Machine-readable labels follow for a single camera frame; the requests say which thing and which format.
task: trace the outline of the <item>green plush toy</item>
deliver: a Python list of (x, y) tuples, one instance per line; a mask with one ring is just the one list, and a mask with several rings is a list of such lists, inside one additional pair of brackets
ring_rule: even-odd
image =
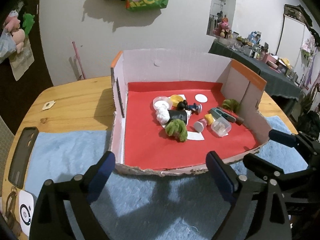
[(31, 31), (31, 28), (33, 26), (33, 24), (35, 23), (35, 21), (33, 20), (35, 16), (34, 15), (31, 15), (29, 13), (25, 13), (23, 15), (23, 29), (24, 29), (24, 33), (25, 35), (29, 35), (29, 32)]
[(224, 109), (237, 113), (240, 109), (240, 104), (235, 99), (226, 99), (223, 100), (221, 105)]
[(185, 142), (188, 137), (186, 124), (180, 119), (174, 119), (165, 127), (165, 133), (168, 136), (175, 136), (181, 142)]

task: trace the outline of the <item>screw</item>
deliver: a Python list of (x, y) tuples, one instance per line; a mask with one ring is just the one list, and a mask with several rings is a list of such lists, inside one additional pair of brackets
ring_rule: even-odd
[(75, 181), (79, 181), (79, 180), (81, 180), (82, 179), (82, 175), (81, 174), (77, 174), (77, 175), (75, 175), (74, 177), (73, 177), (73, 179), (75, 180)]
[(271, 179), (270, 180), (270, 184), (275, 186), (275, 185), (277, 185), (277, 181), (275, 179)]
[(239, 175), (239, 180), (246, 181), (248, 178), (245, 175)]
[(45, 184), (46, 186), (49, 186), (49, 185), (51, 185), (52, 182), (53, 182), (52, 179), (47, 179), (47, 180), (44, 182), (44, 184)]

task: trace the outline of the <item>dark green tablecloth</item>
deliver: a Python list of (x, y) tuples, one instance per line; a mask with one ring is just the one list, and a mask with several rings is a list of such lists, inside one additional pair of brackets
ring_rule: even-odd
[(267, 64), (248, 57), (241, 52), (229, 49), (216, 40), (213, 42), (209, 53), (233, 58), (250, 68), (267, 81), (265, 91), (268, 95), (298, 100), (301, 89), (285, 75), (274, 71)]

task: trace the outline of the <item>blue towel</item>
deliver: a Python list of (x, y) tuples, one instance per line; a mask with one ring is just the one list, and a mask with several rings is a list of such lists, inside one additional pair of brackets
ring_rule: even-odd
[[(267, 120), (272, 128), (290, 133), (278, 116)], [(31, 155), (26, 191), (38, 196), (46, 179), (61, 182), (84, 174), (108, 148), (109, 138), (106, 131), (39, 133)], [(276, 142), (268, 142), (258, 155), (286, 173), (307, 168), (296, 150)], [(242, 162), (231, 166), (238, 174), (252, 176)], [(65, 207), (76, 238), (84, 239), (68, 201)], [(114, 240), (202, 240), (212, 238), (230, 204), (223, 200), (208, 173), (164, 178), (113, 173), (91, 208)], [(245, 237), (253, 212), (254, 205), (238, 239)]]

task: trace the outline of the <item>brown door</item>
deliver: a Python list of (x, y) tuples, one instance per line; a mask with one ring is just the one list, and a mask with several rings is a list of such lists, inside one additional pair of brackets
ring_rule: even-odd
[(35, 61), (18, 81), (14, 79), (8, 59), (0, 64), (0, 116), (13, 134), (17, 132), (24, 116), (38, 95), (53, 86), (44, 60), (40, 39), (39, 17), (37, 15), (39, 0), (22, 1), (25, 6), (19, 16), (24, 10), (35, 15), (35, 24), (29, 34)]

